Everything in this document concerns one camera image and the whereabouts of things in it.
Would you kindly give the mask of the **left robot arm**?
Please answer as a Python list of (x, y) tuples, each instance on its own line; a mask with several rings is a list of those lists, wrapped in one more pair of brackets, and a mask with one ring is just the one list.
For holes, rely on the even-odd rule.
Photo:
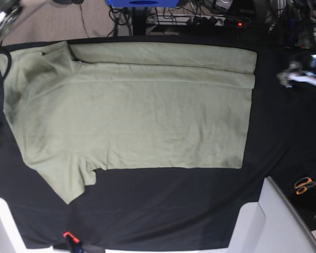
[(293, 52), (277, 77), (285, 87), (305, 82), (316, 87), (316, 1), (286, 1), (281, 15), (283, 43)]

